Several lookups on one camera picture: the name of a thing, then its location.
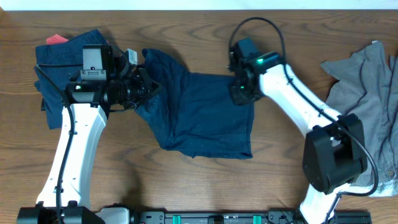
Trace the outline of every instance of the dark blue cloth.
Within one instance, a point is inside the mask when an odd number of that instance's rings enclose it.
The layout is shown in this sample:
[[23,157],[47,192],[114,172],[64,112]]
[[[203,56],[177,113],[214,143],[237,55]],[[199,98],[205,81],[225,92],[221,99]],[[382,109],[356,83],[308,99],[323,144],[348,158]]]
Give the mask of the dark blue cloth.
[[[85,44],[107,43],[98,30],[93,30],[65,44],[38,46],[37,63],[82,63]],[[145,49],[142,53],[146,58],[142,66],[163,89],[138,107],[136,113],[148,123],[161,148],[191,157],[252,158],[250,133],[254,104],[233,105],[228,91],[232,77],[190,73],[159,50]],[[70,80],[79,80],[82,67],[42,69],[59,88],[65,89]],[[49,127],[60,128],[61,100],[37,74],[39,81],[35,86],[43,94]]]

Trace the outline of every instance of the folded cloth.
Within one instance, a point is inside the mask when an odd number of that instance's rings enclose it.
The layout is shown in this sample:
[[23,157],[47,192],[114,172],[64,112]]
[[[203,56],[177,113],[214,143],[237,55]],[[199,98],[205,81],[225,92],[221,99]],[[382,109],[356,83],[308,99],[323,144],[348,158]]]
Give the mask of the folded cloth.
[[[394,58],[390,66],[380,41],[349,59],[321,64],[327,74],[339,80],[326,103],[342,114],[356,114],[363,123],[365,146],[379,171],[380,184],[374,196],[398,194],[398,68]],[[368,170],[353,184],[357,188],[352,189],[365,192],[372,185],[368,164]]]
[[[85,44],[107,42],[98,30],[93,30],[63,44],[36,48],[37,63],[69,65],[42,67],[61,90],[69,81],[80,80]],[[233,105],[228,92],[233,77],[190,73],[158,50],[144,50],[143,54],[146,58],[143,66],[154,80],[161,82],[163,89],[136,112],[149,124],[161,148],[191,157],[252,158],[250,133],[254,104]],[[44,97],[49,128],[60,128],[61,99],[36,73],[39,81],[35,86]]]
[[[93,30],[63,44],[36,47],[36,61],[38,64],[64,65],[64,67],[41,67],[59,89],[64,90],[70,80],[80,80],[80,70],[83,69],[83,46],[86,44],[108,43],[98,30]],[[36,68],[35,71],[39,78],[35,82],[35,87],[44,97],[47,124],[50,129],[60,128],[63,108],[61,98]]]
[[233,77],[190,73],[159,50],[142,54],[143,66],[163,89],[136,112],[161,148],[191,157],[252,158],[254,104],[233,104],[228,91]]

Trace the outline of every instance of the wood grain surface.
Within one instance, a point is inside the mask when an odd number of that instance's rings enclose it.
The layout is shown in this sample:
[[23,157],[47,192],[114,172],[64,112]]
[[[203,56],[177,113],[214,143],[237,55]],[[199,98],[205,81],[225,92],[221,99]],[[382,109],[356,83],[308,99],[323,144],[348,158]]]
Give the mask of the wood grain surface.
[[[90,11],[6,12],[0,23],[0,223],[14,223],[33,206],[50,172],[60,130],[40,111],[35,47],[54,34],[66,38],[99,29],[121,49],[155,48],[193,72],[227,72],[227,41],[241,20],[262,16],[285,35],[296,74],[321,99],[334,79],[319,66],[381,40],[398,50],[397,11]],[[262,50],[280,50],[271,27],[244,26]],[[255,106],[250,160],[190,158],[159,148],[133,111],[112,114],[98,144],[91,179],[92,209],[122,202],[137,208],[266,210],[296,208],[307,191],[304,139],[270,99]],[[398,198],[344,197],[340,210],[369,210],[374,223],[396,223]]]

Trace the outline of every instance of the white background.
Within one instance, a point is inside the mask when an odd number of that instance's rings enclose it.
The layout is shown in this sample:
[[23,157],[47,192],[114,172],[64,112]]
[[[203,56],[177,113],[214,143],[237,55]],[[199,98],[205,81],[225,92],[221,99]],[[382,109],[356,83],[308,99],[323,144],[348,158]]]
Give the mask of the white background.
[[398,0],[0,0],[8,10],[398,9]]

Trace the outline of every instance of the gray cloth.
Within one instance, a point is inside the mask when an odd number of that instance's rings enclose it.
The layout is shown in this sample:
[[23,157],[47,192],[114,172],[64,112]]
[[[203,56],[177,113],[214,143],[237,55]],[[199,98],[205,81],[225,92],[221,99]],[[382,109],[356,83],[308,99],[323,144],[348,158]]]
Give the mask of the gray cloth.
[[[398,193],[397,66],[396,59],[391,57],[388,67],[380,41],[348,59],[321,64],[327,74],[339,80],[331,88],[326,103],[342,114],[356,114],[363,122],[365,146],[379,171],[378,196]],[[368,170],[354,186],[369,188],[372,184],[368,164]]]

